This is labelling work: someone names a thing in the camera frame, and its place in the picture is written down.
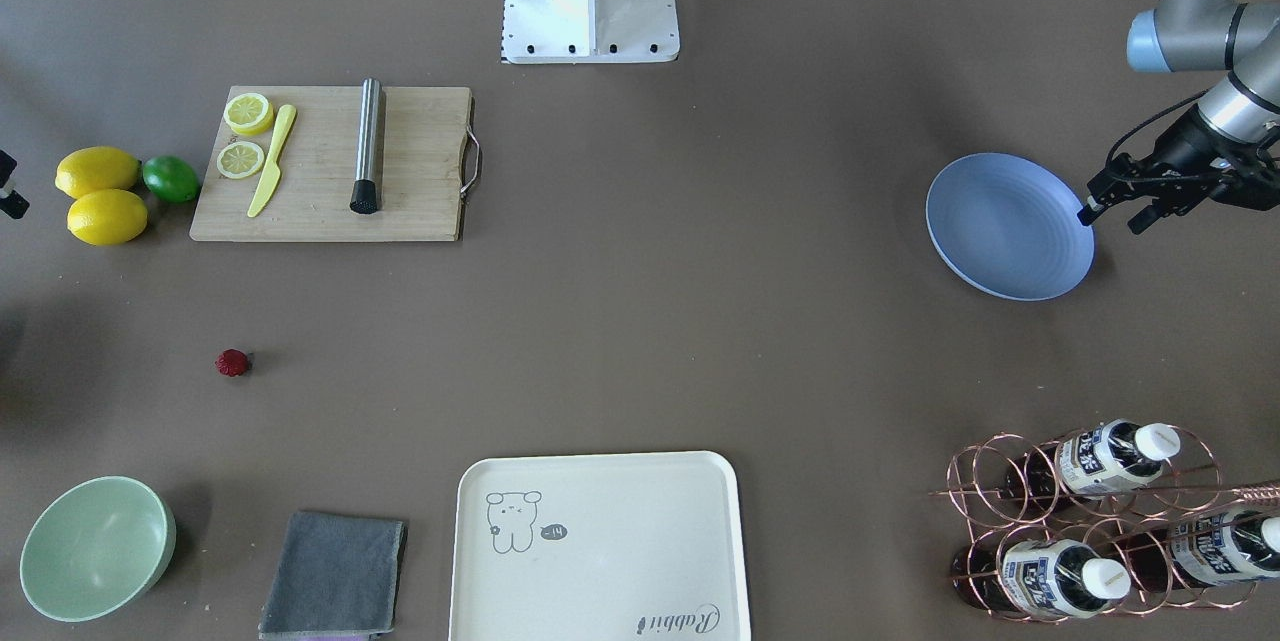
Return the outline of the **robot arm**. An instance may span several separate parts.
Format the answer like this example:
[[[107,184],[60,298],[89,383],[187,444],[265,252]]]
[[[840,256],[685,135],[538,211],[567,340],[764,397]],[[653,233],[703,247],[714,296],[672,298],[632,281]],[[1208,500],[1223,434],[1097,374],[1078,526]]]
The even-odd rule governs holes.
[[[1279,202],[1279,12],[1239,0],[1158,0],[1139,13],[1126,40],[1142,72],[1224,70],[1222,81],[1175,104],[1175,120],[1143,157],[1112,146],[1088,182],[1078,218],[1089,226],[1107,209],[1148,200],[1128,226],[1184,216],[1198,203],[1270,211]]]

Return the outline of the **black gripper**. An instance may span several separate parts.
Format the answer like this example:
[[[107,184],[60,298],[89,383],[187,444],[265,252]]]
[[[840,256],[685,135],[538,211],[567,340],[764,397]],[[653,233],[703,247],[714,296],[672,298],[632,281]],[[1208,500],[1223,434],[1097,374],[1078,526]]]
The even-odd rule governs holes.
[[[1257,143],[1239,143],[1203,122],[1188,109],[1155,141],[1147,157],[1120,154],[1107,157],[1103,184],[1087,184],[1087,198],[1076,212],[1083,226],[1092,226],[1112,205],[1149,196],[1147,207],[1128,221],[1140,235],[1161,212],[1189,212],[1204,200],[1271,211],[1277,207],[1277,162],[1268,154],[1277,143],[1277,125],[1268,122]]]

